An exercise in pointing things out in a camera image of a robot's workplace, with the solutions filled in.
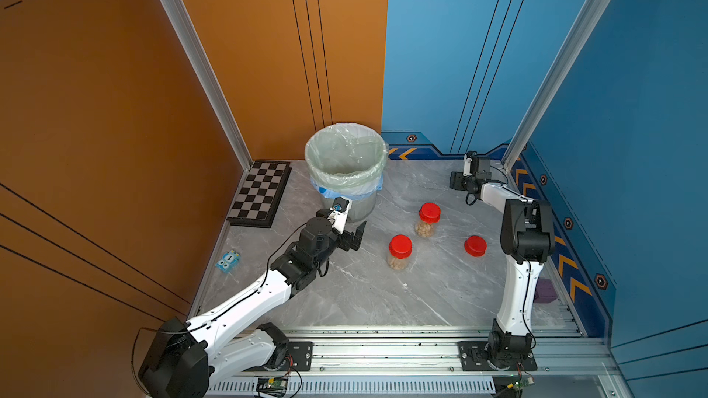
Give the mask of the red lid of front jar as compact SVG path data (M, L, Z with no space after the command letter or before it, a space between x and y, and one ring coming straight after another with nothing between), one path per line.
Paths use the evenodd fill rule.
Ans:
M480 258L486 254L488 244L483 237L474 235L466 239L464 249L467 254Z

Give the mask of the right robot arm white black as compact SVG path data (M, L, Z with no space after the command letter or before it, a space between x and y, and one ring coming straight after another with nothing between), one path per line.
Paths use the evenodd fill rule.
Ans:
M451 173L450 188L503 214L500 243L506 255L505 285L485 353L494 370L523 366L531 361L536 346L531 315L538 279L555 252L551 205L494 179L492 161L475 151L464 156L462 171Z

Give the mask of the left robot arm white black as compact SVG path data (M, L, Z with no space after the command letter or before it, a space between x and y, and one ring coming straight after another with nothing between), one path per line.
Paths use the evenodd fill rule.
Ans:
M336 250L357 251L366 225L345 229L348 214L337 202L319 210L267 259L252 285L187 321L172 318L154 330L139 366L131 372L146 396L203 397L210 387L245 370L277 370L286 363L289 339L275 324L251 324L325 276Z

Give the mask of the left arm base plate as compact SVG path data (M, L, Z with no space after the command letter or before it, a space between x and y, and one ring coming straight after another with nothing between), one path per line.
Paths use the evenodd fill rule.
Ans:
M265 366L250 368L246 372L286 372L291 366L300 373L308 372L312 367L314 346L312 341L289 342L285 357L277 367L269 362Z

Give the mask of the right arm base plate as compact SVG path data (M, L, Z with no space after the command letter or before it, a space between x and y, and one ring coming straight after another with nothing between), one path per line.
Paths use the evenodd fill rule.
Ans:
M489 342L461 341L457 343L458 355L464 371L491 370L498 372L535 372L538 364L534 354L522 356L518 351L504 348L492 349Z

